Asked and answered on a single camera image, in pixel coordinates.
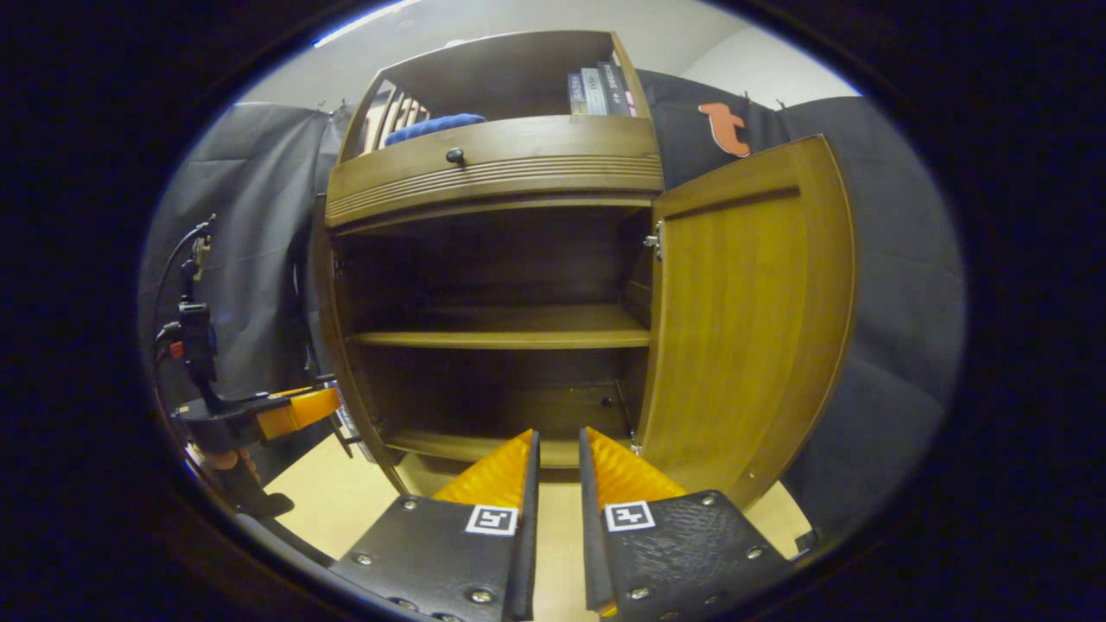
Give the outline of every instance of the orange logo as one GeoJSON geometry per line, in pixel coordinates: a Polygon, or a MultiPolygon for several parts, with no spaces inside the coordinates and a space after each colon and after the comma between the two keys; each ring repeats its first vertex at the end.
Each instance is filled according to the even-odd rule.
{"type": "Polygon", "coordinates": [[[738,139],[738,127],[745,127],[745,122],[738,115],[730,112],[730,106],[722,103],[701,104],[699,112],[710,118],[710,134],[714,137],[714,143],[728,154],[738,157],[745,157],[751,149],[749,145],[738,139]]]}

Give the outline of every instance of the drawer front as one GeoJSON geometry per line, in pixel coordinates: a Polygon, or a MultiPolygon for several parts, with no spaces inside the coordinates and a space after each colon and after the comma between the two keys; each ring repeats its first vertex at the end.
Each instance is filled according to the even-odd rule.
{"type": "Polygon", "coordinates": [[[648,118],[540,116],[446,129],[340,164],[326,226],[435,203],[557,193],[664,189],[648,118]],[[446,159],[461,149],[460,163],[446,159]]]}

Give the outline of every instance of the orange gripper pad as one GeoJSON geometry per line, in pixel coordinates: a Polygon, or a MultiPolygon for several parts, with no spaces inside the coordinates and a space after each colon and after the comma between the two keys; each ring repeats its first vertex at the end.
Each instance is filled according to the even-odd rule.
{"type": "Polygon", "coordinates": [[[534,431],[528,429],[503,443],[435,493],[431,499],[521,510],[533,434],[534,431]]]}
{"type": "Polygon", "coordinates": [[[592,446],[592,463],[595,465],[599,509],[607,504],[658,501],[688,494],[657,467],[635,456],[634,452],[611,437],[588,427],[587,439],[592,446]]]}

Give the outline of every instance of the open cabinet door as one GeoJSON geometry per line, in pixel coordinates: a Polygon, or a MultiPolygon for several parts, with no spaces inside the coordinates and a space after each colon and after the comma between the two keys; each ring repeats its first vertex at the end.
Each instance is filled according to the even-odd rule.
{"type": "Polygon", "coordinates": [[[855,307],[853,220],[825,138],[659,196],[641,457],[741,509],[775,483],[836,382],[855,307]]]}

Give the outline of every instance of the blue cloth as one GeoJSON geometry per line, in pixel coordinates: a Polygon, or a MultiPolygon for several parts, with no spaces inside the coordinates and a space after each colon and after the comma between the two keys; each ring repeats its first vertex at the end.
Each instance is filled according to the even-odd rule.
{"type": "Polygon", "coordinates": [[[396,143],[403,143],[404,141],[408,141],[410,138],[416,138],[426,134],[434,134],[435,132],[441,132],[442,129],[449,129],[451,127],[472,125],[473,123],[483,123],[484,121],[484,117],[479,114],[455,114],[438,118],[428,118],[427,121],[416,123],[415,125],[408,125],[398,132],[388,134],[388,137],[384,139],[384,146],[395,145],[396,143]]]}

